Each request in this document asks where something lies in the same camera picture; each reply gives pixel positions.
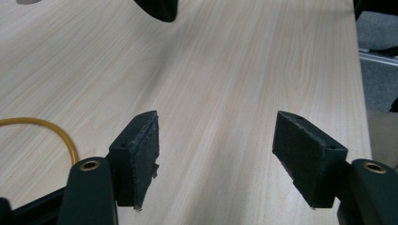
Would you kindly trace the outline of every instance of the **light wood tabletop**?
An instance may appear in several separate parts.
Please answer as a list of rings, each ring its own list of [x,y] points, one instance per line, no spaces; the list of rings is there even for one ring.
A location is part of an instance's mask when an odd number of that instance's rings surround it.
[[[180,0],[174,22],[132,0],[0,2],[0,118],[51,121],[80,158],[104,157],[136,114],[158,111],[158,177],[120,224],[338,224],[272,154],[278,110],[370,158],[350,0]],[[49,129],[0,128],[0,196],[16,208],[63,187]]]

